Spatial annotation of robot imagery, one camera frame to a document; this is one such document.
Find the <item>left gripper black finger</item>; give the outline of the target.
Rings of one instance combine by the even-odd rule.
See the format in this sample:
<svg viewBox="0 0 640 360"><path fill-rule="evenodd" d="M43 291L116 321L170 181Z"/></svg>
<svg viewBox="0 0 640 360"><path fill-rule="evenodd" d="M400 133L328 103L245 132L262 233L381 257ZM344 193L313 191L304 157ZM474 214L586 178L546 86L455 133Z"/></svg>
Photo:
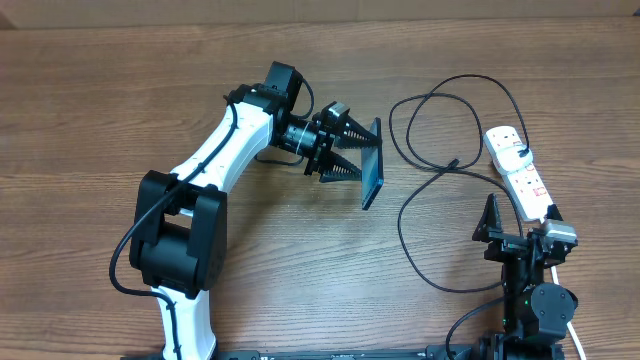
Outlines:
<svg viewBox="0 0 640 360"><path fill-rule="evenodd" d="M346 115L337 123L334 145L340 149L373 148L378 145L378 136Z"/></svg>
<svg viewBox="0 0 640 360"><path fill-rule="evenodd" d="M321 157L318 172L321 183L362 180L362 171L355 164L332 151Z"/></svg>

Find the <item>blue Galaxy S24+ smartphone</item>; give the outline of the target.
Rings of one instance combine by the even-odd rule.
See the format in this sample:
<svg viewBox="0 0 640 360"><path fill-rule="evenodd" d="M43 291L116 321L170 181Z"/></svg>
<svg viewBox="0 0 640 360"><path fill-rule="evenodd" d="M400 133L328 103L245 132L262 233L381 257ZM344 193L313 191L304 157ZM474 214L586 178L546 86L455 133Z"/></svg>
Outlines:
<svg viewBox="0 0 640 360"><path fill-rule="evenodd" d="M378 143L361 150L362 164L362 209L368 210L384 184L381 119L375 118L370 132Z"/></svg>

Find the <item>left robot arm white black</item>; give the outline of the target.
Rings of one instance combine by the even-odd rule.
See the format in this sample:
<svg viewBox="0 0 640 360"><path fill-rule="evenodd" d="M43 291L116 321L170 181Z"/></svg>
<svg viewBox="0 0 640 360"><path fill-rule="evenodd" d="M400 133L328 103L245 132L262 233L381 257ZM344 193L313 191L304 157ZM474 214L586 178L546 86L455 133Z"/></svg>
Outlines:
<svg viewBox="0 0 640 360"><path fill-rule="evenodd" d="M273 62L264 82L229 93L223 119L193 155L141 180L121 245L147 286L142 296L161 308L165 345L158 358L215 356L209 291L226 256L228 195L259 152L272 146L295 154L307 163L305 175L318 174L322 183L360 183L364 209L379 193L380 119L364 127L339 102L296 115L299 91L308 85L294 67Z"/></svg>

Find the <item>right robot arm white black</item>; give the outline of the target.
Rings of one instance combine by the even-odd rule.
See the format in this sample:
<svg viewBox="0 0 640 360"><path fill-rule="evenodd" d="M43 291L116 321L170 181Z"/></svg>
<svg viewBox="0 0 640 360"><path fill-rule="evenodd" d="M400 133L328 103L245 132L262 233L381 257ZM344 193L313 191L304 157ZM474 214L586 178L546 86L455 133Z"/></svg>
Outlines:
<svg viewBox="0 0 640 360"><path fill-rule="evenodd" d="M501 332L487 333L473 350L475 359L562 359L559 341L578 307L570 290L544 280L544 271L562 264L578 245L576 230L555 205L525 237L503 231L497 197L488 196L472 236L488 245L484 258L502 264L504 318Z"/></svg>

